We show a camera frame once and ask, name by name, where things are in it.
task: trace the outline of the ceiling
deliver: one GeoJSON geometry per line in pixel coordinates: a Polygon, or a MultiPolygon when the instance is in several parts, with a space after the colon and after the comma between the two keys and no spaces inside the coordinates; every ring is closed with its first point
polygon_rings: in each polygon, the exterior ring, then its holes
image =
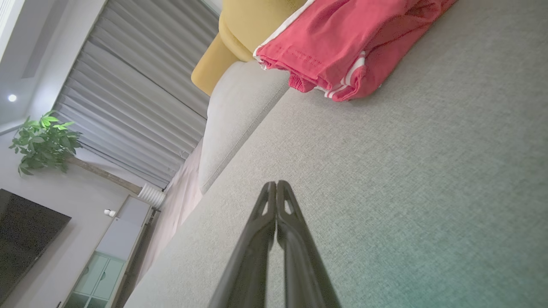
{"type": "Polygon", "coordinates": [[[0,62],[0,125],[26,116],[69,0],[26,0],[0,62]],[[8,96],[16,95],[11,102],[8,96]]]}
{"type": "Polygon", "coordinates": [[[106,2],[15,1],[24,4],[0,61],[0,135],[53,108],[106,2]],[[10,95],[17,100],[9,101],[10,95]]]}

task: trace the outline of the pillow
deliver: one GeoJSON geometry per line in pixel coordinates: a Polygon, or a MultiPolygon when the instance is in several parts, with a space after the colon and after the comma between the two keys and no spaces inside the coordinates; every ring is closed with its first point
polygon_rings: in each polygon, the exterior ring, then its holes
{"type": "Polygon", "coordinates": [[[289,73],[235,62],[211,94],[198,181],[205,193],[262,119],[289,89],[289,73]]]}

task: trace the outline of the floor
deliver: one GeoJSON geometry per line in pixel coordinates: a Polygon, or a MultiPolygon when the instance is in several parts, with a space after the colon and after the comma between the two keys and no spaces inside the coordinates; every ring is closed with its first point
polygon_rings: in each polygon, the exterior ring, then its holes
{"type": "Polygon", "coordinates": [[[142,257],[140,268],[137,269],[137,283],[202,199],[198,185],[198,167],[201,155],[202,142],[200,141],[165,189],[167,196],[161,208],[162,212],[158,213],[158,218],[151,225],[150,241],[142,257]]]}

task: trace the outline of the yellow cushion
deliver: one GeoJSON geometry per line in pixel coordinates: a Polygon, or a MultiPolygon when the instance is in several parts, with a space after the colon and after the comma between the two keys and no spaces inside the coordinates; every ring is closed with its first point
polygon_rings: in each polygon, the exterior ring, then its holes
{"type": "Polygon", "coordinates": [[[211,96],[222,74],[236,61],[238,58],[226,48],[217,34],[190,78],[200,90],[211,96]]]}
{"type": "Polygon", "coordinates": [[[305,0],[224,0],[223,27],[251,53],[305,0]]]}
{"type": "Polygon", "coordinates": [[[249,51],[230,31],[225,23],[224,14],[221,12],[219,17],[219,36],[222,39],[222,42],[225,44],[236,57],[244,62],[249,62],[253,60],[253,53],[249,51]]]}

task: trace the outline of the green leaves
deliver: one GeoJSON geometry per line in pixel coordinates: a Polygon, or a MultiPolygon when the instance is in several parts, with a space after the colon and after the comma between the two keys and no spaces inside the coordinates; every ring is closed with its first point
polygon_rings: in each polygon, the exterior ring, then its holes
{"type": "Polygon", "coordinates": [[[45,140],[42,137],[34,136],[34,137],[32,137],[31,141],[34,142],[34,143],[42,143],[45,140]]]}
{"type": "Polygon", "coordinates": [[[73,125],[73,124],[74,124],[74,122],[66,122],[66,123],[61,124],[61,125],[59,125],[59,124],[53,125],[53,127],[56,128],[56,129],[59,129],[59,130],[65,130],[65,129],[67,129],[66,128],[67,126],[73,125]]]}
{"type": "Polygon", "coordinates": [[[37,121],[27,118],[12,140],[13,144],[9,148],[24,155],[18,168],[20,175],[32,175],[31,170],[46,167],[67,172],[67,158],[76,154],[75,149],[82,147],[78,142],[82,134],[67,129],[74,122],[52,125],[59,122],[59,119],[51,116],[53,112],[46,113],[37,121]]]}

